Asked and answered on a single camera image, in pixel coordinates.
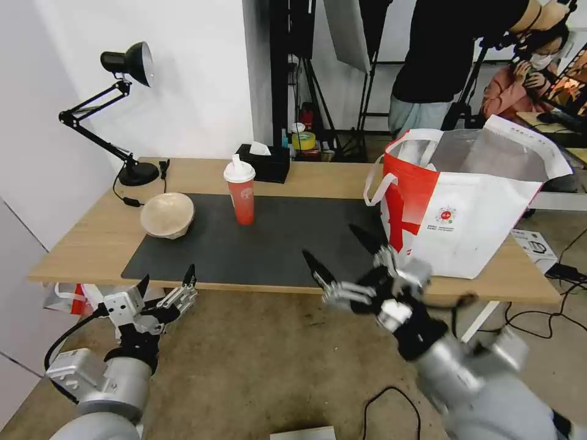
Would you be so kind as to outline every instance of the black shirt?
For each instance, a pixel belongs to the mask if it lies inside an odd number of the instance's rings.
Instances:
[[[465,86],[476,38],[503,35],[529,0],[417,0],[410,49],[393,85],[409,103],[450,102]]]

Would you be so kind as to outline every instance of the beige bowl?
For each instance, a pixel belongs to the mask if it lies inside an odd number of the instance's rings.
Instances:
[[[181,237],[194,219],[194,203],[185,194],[167,192],[150,199],[142,208],[141,225],[153,237]]]

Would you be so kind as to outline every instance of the cardboard box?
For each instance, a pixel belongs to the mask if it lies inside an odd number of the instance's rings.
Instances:
[[[512,236],[543,274],[558,261],[558,257],[539,232],[512,229]]]

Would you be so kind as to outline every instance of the face mask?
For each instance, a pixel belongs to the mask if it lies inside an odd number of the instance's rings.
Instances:
[[[537,53],[532,54],[530,57],[530,64],[536,70],[546,69],[552,61],[552,55],[540,55]]]

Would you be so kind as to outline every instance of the monitor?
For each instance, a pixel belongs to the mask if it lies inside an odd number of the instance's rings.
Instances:
[[[559,109],[585,131],[587,127],[587,43],[564,67],[542,99]]]

